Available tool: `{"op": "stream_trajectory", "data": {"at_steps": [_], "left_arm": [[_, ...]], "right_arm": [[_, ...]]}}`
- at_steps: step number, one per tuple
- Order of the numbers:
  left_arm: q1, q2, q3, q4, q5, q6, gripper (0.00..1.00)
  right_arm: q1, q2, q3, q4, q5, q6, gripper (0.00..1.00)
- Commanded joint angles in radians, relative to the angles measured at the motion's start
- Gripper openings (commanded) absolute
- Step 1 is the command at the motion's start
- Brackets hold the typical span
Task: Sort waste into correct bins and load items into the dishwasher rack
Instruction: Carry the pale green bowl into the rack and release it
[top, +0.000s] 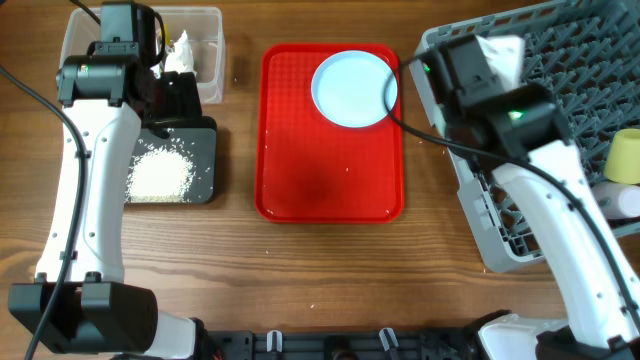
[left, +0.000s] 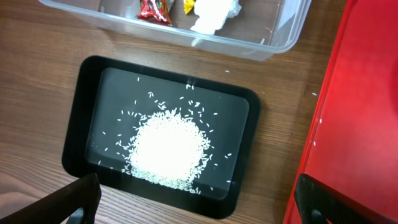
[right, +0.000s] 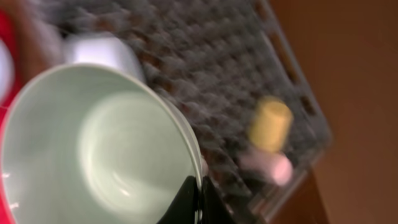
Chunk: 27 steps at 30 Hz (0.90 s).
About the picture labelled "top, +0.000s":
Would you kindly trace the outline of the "yellow plastic cup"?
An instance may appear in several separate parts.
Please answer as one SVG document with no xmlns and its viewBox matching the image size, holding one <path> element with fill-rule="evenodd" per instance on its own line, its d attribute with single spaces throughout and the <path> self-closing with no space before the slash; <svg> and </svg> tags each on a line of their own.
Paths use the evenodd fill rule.
<svg viewBox="0 0 640 360">
<path fill-rule="evenodd" d="M 639 183 L 639 133 L 636 128 L 618 131 L 606 159 L 604 176 L 616 183 Z"/>
</svg>

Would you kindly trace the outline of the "white tissue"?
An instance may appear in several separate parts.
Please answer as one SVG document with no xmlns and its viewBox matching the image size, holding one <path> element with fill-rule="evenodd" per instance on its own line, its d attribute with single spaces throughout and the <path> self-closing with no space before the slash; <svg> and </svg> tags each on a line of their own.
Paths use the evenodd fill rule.
<svg viewBox="0 0 640 360">
<path fill-rule="evenodd" d="M 182 32 L 171 51 L 168 52 L 164 62 L 164 71 L 196 74 L 193 50 L 186 31 Z"/>
</svg>

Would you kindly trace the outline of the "pink plastic cup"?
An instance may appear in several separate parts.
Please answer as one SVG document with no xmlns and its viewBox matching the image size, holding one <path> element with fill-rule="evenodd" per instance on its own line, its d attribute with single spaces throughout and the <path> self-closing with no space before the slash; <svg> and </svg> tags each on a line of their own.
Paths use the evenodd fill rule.
<svg viewBox="0 0 640 360">
<path fill-rule="evenodd" d="M 602 182 L 592 193 L 607 219 L 630 219 L 639 216 L 639 187 L 636 185 Z"/>
</svg>

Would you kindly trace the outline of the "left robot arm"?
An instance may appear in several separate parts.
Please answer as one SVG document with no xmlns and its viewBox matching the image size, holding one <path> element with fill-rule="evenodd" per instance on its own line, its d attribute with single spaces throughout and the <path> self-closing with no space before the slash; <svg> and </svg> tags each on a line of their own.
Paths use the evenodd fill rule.
<svg viewBox="0 0 640 360">
<path fill-rule="evenodd" d="M 54 217 L 30 283 L 9 289 L 11 315 L 32 344 L 56 354 L 115 359 L 217 359 L 202 321 L 158 308 L 155 294 L 124 281 L 121 230 L 131 156 L 142 130 L 214 129 L 191 73 L 155 75 L 164 23 L 134 1 L 105 2 L 100 37 L 68 57 L 51 111 L 65 145 Z"/>
</svg>

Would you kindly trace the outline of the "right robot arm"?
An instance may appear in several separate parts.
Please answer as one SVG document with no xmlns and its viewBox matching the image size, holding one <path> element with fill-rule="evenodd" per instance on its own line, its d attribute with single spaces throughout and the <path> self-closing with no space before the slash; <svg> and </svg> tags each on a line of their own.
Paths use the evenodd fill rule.
<svg viewBox="0 0 640 360">
<path fill-rule="evenodd" d="M 528 223 L 567 316 L 505 314 L 477 332 L 491 359 L 635 359 L 639 279 L 584 175 L 579 150 L 552 94 L 532 83 L 507 89 L 480 41 L 465 36 L 421 62 L 452 150 L 489 171 Z"/>
</svg>

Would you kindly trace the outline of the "yellow candy wrapper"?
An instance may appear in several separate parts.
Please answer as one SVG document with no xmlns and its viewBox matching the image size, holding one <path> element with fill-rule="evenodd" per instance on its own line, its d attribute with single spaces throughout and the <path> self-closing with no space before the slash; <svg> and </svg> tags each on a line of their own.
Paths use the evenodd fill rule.
<svg viewBox="0 0 640 360">
<path fill-rule="evenodd" d="M 165 48 L 168 44 L 168 30 L 165 25 L 159 26 L 156 29 L 156 48 L 157 52 L 160 53 L 163 48 Z"/>
</svg>

